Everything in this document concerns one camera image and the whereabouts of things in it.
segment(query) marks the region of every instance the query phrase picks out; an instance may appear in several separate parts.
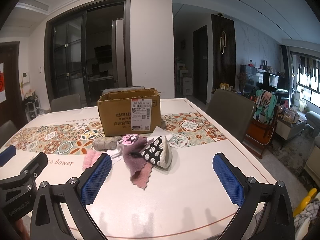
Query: marble wall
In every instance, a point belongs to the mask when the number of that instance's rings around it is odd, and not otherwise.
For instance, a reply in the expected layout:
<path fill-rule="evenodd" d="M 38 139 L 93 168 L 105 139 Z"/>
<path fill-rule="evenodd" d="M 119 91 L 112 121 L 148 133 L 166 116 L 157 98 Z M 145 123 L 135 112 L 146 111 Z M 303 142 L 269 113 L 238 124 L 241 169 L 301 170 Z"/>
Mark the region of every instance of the marble wall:
<path fill-rule="evenodd" d="M 247 65 L 252 60 L 255 66 L 268 62 L 274 71 L 281 71 L 281 47 L 268 35 L 243 23 L 234 21 L 236 34 L 236 74 L 240 65 Z"/>

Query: metal screw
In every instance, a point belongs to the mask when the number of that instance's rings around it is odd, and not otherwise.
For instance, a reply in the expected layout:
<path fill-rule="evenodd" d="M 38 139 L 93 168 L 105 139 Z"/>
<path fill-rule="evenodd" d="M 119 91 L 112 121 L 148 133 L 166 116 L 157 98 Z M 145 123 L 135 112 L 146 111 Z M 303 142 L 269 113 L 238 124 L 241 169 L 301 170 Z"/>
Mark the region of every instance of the metal screw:
<path fill-rule="evenodd" d="M 279 180 L 277 183 L 280 187 L 284 187 L 284 182 L 282 180 Z"/>
<path fill-rule="evenodd" d="M 256 183 L 256 179 L 254 177 L 249 177 L 248 182 L 251 184 Z"/>
<path fill-rule="evenodd" d="M 78 179 L 76 177 L 72 177 L 71 179 L 69 179 L 69 183 L 70 184 L 74 184 L 78 181 Z"/>
<path fill-rule="evenodd" d="M 43 182 L 40 183 L 40 187 L 45 187 L 45 186 L 47 186 L 47 184 L 48 184 L 48 182 L 43 181 Z"/>

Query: dark wood door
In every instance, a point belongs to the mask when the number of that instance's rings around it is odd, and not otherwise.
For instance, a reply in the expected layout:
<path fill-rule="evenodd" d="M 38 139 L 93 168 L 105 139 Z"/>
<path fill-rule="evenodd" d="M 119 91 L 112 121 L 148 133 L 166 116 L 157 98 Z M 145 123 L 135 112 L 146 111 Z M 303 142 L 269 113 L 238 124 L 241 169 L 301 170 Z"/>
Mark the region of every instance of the dark wood door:
<path fill-rule="evenodd" d="M 207 25 L 193 32 L 193 95 L 206 103 L 208 86 Z"/>
<path fill-rule="evenodd" d="M 6 97 L 6 100 L 0 103 L 0 126 L 8 120 L 12 120 L 15 126 L 20 129 L 27 123 L 27 118 L 22 109 L 18 51 L 18 42 L 0 43 L 0 64 L 4 64 L 4 91 Z"/>
<path fill-rule="evenodd" d="M 236 37 L 232 20 L 211 15 L 213 32 L 213 84 L 220 88 L 220 83 L 235 86 L 236 79 Z"/>

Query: plaid cloth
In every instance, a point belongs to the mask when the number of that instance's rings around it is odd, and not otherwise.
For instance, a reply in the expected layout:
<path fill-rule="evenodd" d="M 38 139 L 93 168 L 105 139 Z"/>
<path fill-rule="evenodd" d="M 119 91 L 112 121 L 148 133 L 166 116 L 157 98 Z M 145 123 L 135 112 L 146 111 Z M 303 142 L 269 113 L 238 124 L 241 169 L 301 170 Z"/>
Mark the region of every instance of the plaid cloth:
<path fill-rule="evenodd" d="M 303 222 L 310 217 L 310 220 L 316 219 L 318 210 L 320 206 L 320 201 L 316 198 L 311 201 L 306 208 L 296 217 L 294 218 L 294 230 L 297 232 L 299 227 L 303 224 Z"/>

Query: blue gripper pad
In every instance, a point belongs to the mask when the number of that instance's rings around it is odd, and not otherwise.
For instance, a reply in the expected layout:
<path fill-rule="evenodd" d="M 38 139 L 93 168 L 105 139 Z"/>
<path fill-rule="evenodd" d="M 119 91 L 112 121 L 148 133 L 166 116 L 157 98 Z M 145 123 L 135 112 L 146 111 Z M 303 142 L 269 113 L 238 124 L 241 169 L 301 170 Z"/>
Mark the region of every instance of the blue gripper pad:
<path fill-rule="evenodd" d="M 107 154 L 81 189 L 81 203 L 84 207 L 93 203 L 111 167 L 112 160 Z"/>
<path fill-rule="evenodd" d="M 0 153 L 0 167 L 3 167 L 13 156 L 16 155 L 16 148 L 10 145 L 7 149 Z"/>
<path fill-rule="evenodd" d="M 241 206 L 244 202 L 243 187 L 241 186 L 237 178 L 233 175 L 228 165 L 218 154 L 216 154 L 213 157 L 212 166 L 221 184 L 229 195 L 231 202 L 233 204 Z"/>

